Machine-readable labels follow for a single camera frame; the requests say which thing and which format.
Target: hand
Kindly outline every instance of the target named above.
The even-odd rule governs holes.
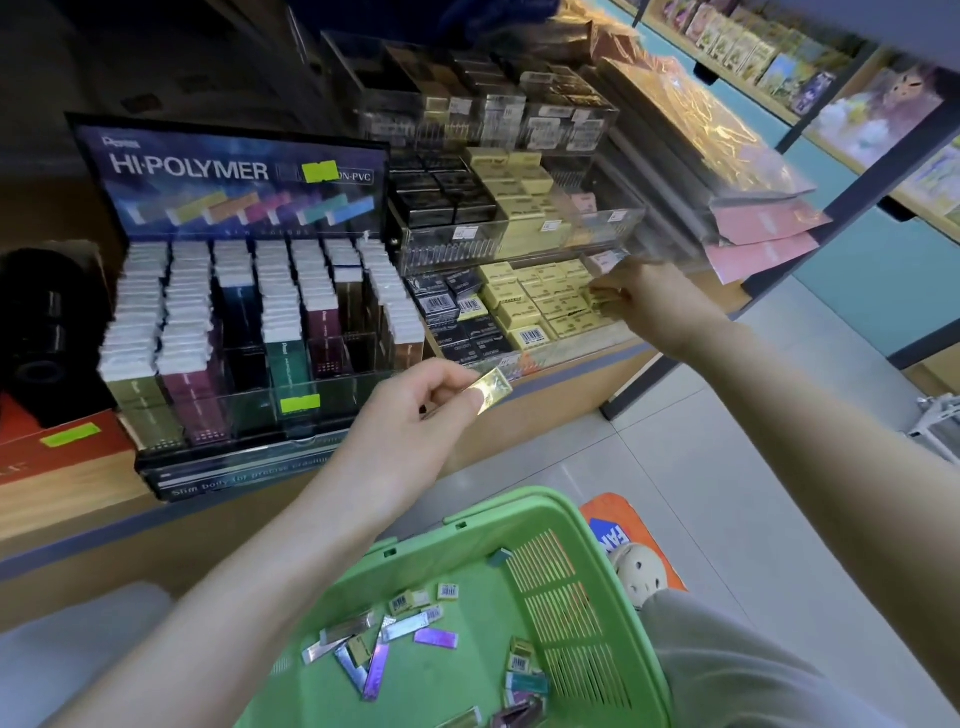
[[[476,420],[483,394],[466,387],[478,378],[451,361],[427,359],[378,384],[318,478],[344,496],[335,498],[337,512],[379,528],[374,535],[403,515]],[[420,408],[430,403],[442,408],[423,420]]]
[[[672,263],[621,260],[590,288],[619,291],[621,301],[603,312],[622,319],[630,330],[678,361],[686,358],[714,328],[728,326],[724,312]]]

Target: green shopping basket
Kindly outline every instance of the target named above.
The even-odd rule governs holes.
[[[488,566],[499,548],[514,553]],[[456,650],[390,643],[380,695],[363,702],[332,654],[305,665],[300,652],[324,627],[408,589],[460,586],[432,626],[456,632]],[[238,728],[390,726],[433,728],[478,706],[503,708],[511,637],[537,649],[550,679],[549,726],[670,724],[660,664],[603,548],[566,497],[519,488],[444,520],[407,541],[376,544],[324,594],[298,627]],[[365,636],[370,649],[375,630]]]

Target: dark blue fabric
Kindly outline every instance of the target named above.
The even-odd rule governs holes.
[[[315,36],[331,30],[467,48],[487,31],[544,22],[557,12],[560,0],[290,0],[289,5]]]

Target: pink paper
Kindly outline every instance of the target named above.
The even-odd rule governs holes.
[[[830,222],[830,217],[804,200],[768,205],[710,207],[720,234],[733,245],[782,240]]]
[[[707,259],[724,285],[745,279],[754,273],[769,270],[816,249],[817,241],[809,232],[755,245],[724,247],[707,245],[706,247]]]

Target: person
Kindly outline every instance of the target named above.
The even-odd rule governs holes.
[[[627,258],[594,288],[707,381],[863,593],[960,705],[960,472],[838,401],[733,323],[672,265]],[[49,722],[231,726],[295,625],[431,487],[480,393],[439,359],[380,384],[302,494]],[[422,419],[423,405],[442,405]],[[678,726],[892,724],[815,669],[676,592],[641,615]]]

